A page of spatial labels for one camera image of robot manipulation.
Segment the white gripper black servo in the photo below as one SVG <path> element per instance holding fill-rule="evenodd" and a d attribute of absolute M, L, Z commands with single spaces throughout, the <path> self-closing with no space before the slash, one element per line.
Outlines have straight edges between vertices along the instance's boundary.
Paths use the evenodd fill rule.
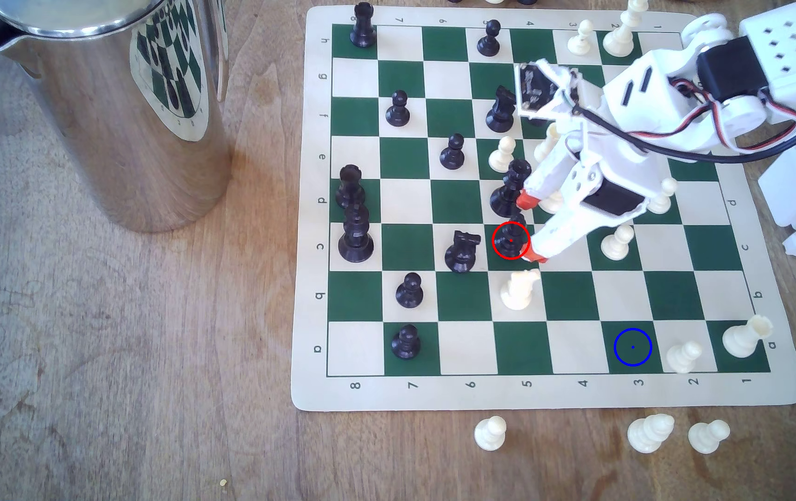
<path fill-rule="evenodd" d="M 523 182 L 515 203 L 530 210 L 557 190 L 562 208 L 529 238 L 523 260 L 546 262 L 593 230 L 611 225 L 611 216 L 637 210 L 650 198 L 650 155 L 610 134 L 570 132 Z"/>

